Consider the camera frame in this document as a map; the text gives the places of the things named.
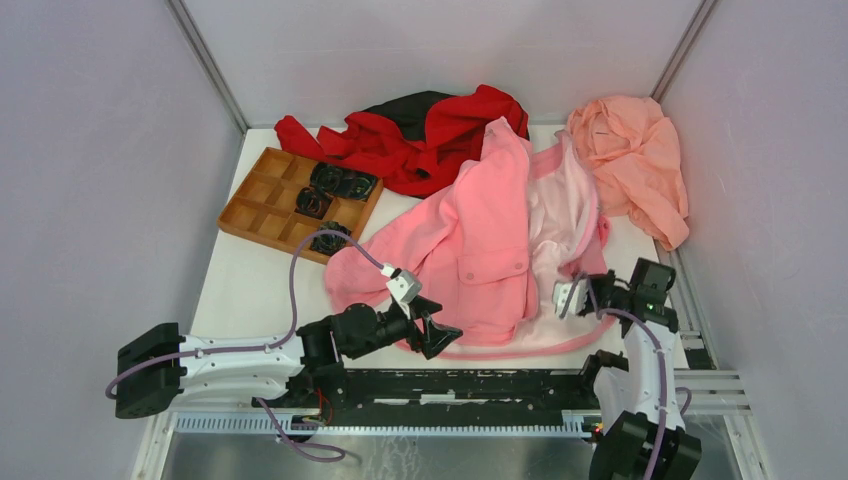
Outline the pink jacket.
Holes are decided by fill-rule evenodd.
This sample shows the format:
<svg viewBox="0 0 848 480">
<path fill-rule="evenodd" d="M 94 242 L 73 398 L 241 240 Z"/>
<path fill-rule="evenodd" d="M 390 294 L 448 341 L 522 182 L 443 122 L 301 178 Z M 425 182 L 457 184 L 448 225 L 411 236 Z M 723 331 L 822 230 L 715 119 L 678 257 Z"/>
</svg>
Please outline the pink jacket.
<svg viewBox="0 0 848 480">
<path fill-rule="evenodd" d="M 485 130 L 479 160 L 455 181 L 326 265 L 335 310 L 377 305 L 388 287 L 378 265 L 411 271 L 424 297 L 438 302 L 438 323 L 462 336 L 450 360 L 494 361 L 564 354 L 598 341 L 611 320 L 560 316 L 554 292 L 580 273 L 607 270 L 609 225 L 570 135 L 535 151 L 503 119 Z"/>
</svg>

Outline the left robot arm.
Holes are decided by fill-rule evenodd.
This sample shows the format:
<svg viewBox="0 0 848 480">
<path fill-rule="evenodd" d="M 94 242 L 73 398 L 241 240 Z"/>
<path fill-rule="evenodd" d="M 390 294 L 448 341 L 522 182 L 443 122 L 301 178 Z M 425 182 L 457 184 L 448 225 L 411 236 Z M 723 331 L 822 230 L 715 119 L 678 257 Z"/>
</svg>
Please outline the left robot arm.
<svg viewBox="0 0 848 480">
<path fill-rule="evenodd" d="M 461 329 L 436 322 L 437 302 L 417 296 L 384 311 L 364 304 L 306 324 L 288 339 L 212 339 L 156 325 L 119 349 L 105 395 L 118 419 L 153 416 L 178 403 L 283 399 L 307 404 L 314 380 L 341 376 L 357 359 L 404 342 L 430 360 L 459 340 Z"/>
</svg>

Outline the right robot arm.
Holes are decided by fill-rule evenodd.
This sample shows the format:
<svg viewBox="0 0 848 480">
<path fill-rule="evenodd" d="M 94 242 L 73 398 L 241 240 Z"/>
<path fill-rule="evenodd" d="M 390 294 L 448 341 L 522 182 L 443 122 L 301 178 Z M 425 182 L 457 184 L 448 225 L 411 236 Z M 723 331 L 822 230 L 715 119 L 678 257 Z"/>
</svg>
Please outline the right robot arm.
<svg viewBox="0 0 848 480">
<path fill-rule="evenodd" d="M 673 350 L 679 321 L 666 306 L 673 268 L 637 260 L 629 280 L 614 271 L 584 277 L 578 315 L 616 320 L 625 351 L 589 356 L 577 382 L 580 400 L 601 409 L 602 428 L 589 467 L 592 479 L 690 479 L 701 441 L 682 418 Z"/>
</svg>

